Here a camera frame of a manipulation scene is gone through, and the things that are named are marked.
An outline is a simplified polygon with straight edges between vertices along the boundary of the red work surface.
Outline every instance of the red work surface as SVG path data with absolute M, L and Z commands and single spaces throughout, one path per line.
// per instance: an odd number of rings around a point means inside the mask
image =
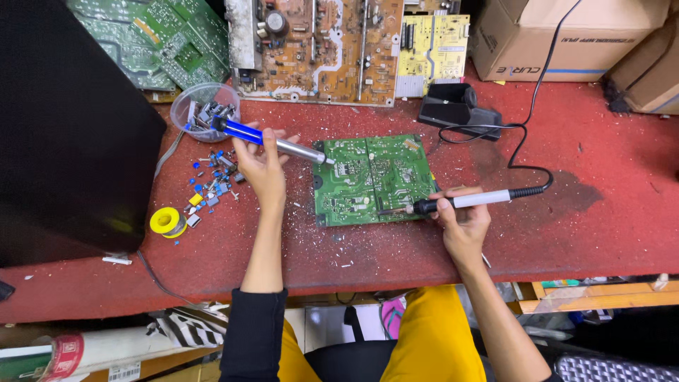
M 505 122 L 526 118 L 534 84 L 468 82 L 480 106 L 502 112 Z M 503 131 L 497 143 L 438 145 L 438 129 L 415 121 L 419 106 L 417 99 L 397 100 L 393 109 L 244 101 L 241 109 L 242 121 L 260 120 L 264 127 L 299 133 L 304 145 L 320 139 L 421 134 L 431 169 L 444 188 L 478 184 L 500 190 L 545 181 L 540 173 L 506 169 L 521 131 Z M 169 105 L 158 109 L 170 124 L 164 152 L 178 130 L 168 118 Z M 599 86 L 543 84 L 517 162 L 552 169 L 555 183 L 543 195 L 489 206 L 493 222 L 483 252 L 493 279 L 679 273 L 677 121 L 612 114 Z M 149 215 L 160 207 L 184 208 L 193 195 L 189 178 L 197 173 L 191 165 L 210 150 L 230 149 L 229 141 L 207 144 L 184 137 L 155 182 Z M 436 222 L 317 228 L 310 163 L 293 158 L 285 172 L 283 275 L 291 295 L 460 280 Z M 258 211 L 247 184 L 233 189 L 240 202 L 223 195 L 214 213 L 199 212 L 202 221 L 177 238 L 178 245 L 175 239 L 147 234 L 141 251 L 168 289 L 194 301 L 228 300 L 239 286 Z M 182 304 L 153 284 L 136 255 L 130 258 L 129 266 L 88 258 L 0 270 L 0 279 L 16 287 L 0 303 L 0 322 L 128 315 Z

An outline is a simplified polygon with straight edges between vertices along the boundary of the human hand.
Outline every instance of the human hand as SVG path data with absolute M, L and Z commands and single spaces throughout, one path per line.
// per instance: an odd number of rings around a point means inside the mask
M 481 192 L 480 187 L 458 187 L 429 195 L 429 199 L 438 199 L 437 212 L 432 217 L 443 223 L 443 244 L 460 272 L 485 269 L 481 248 L 490 225 L 490 214 L 486 205 L 454 209 L 446 198 Z
M 247 126 L 259 128 L 259 122 L 251 122 Z M 262 131 L 264 153 L 260 155 L 257 155 L 258 145 L 248 143 L 246 146 L 243 140 L 232 138 L 238 155 L 238 170 L 253 187 L 262 213 L 282 213 L 285 206 L 285 174 L 281 166 L 290 156 L 278 156 L 276 145 L 276 138 L 284 135 L 285 130 L 265 128 Z M 287 141 L 297 143 L 299 135 L 293 135 Z

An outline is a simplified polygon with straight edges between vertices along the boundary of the plastic cup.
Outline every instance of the plastic cup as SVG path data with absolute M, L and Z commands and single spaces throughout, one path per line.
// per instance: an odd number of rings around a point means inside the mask
M 220 84 L 218 82 L 207 82 L 205 84 L 198 84 L 184 90 L 170 107 L 170 119 L 175 126 L 196 138 L 201 142 L 219 142 L 223 141 L 228 135 L 216 130 L 206 131 L 189 131 L 186 130 L 186 124 L 189 122 L 189 107 L 191 101 L 196 101 L 201 105 L 208 102 L 216 101 L 226 106 L 230 103 L 236 106 L 234 115 L 231 120 L 240 122 L 240 99 L 238 93 L 228 85 Z

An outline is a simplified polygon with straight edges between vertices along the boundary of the yellow solder spool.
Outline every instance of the yellow solder spool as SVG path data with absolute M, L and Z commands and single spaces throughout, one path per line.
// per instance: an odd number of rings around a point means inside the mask
M 153 213 L 149 225 L 155 233 L 172 239 L 184 233 L 186 218 L 177 209 L 165 207 Z

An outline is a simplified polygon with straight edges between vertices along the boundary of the yellow pants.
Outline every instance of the yellow pants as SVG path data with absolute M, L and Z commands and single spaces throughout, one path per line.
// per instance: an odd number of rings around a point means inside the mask
M 454 285 L 418 288 L 406 297 L 399 342 L 381 381 L 485 381 L 481 358 Z M 281 382 L 319 381 L 285 322 Z

